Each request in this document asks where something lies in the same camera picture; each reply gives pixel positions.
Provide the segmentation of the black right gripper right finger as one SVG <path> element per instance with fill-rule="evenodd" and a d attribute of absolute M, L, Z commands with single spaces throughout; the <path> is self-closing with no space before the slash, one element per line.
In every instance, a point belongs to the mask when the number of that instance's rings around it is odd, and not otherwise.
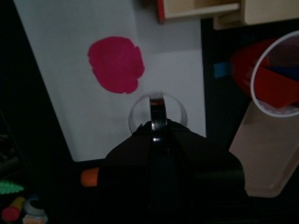
<path fill-rule="evenodd" d="M 248 196 L 237 158 L 181 124 L 161 129 L 174 178 L 158 224 L 248 224 Z"/>

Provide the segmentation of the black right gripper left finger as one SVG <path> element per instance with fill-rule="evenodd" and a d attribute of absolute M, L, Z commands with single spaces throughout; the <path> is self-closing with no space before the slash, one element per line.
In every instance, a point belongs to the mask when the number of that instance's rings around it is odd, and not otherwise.
<path fill-rule="evenodd" d="M 152 147 L 152 127 L 146 122 L 106 154 L 98 172 L 106 224 L 154 224 L 158 184 Z"/>

